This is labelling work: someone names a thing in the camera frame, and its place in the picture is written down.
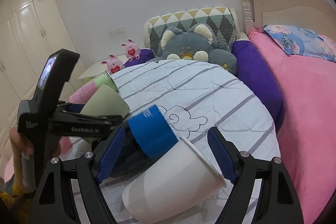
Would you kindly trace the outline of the person's left hand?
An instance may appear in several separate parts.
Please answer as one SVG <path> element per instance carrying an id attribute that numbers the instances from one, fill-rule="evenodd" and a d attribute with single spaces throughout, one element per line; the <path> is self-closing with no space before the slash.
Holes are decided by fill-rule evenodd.
<path id="1" fill-rule="evenodd" d="M 19 134 L 16 127 L 10 128 L 9 138 L 14 160 L 20 160 L 22 152 L 29 156 L 34 153 L 34 146 L 31 141 L 25 135 Z"/>

